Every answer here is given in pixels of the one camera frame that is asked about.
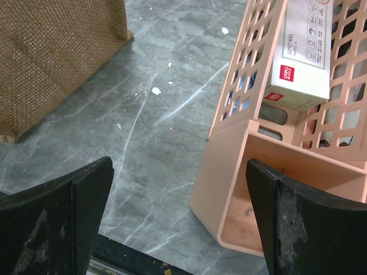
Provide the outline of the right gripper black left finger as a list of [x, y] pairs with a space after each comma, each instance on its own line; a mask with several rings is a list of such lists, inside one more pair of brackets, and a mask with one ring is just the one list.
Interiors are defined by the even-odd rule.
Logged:
[[1, 274], [86, 274], [114, 178], [102, 157], [1, 196]]

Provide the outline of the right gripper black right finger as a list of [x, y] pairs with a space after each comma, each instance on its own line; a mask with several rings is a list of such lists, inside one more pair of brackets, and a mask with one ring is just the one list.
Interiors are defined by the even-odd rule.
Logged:
[[269, 274], [366, 274], [366, 204], [257, 159], [245, 174]]

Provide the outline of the brown canvas tote bag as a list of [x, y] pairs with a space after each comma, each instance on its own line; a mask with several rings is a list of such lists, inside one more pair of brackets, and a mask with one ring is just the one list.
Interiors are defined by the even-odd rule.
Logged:
[[2, 1], [1, 142], [15, 143], [132, 36], [123, 1]]

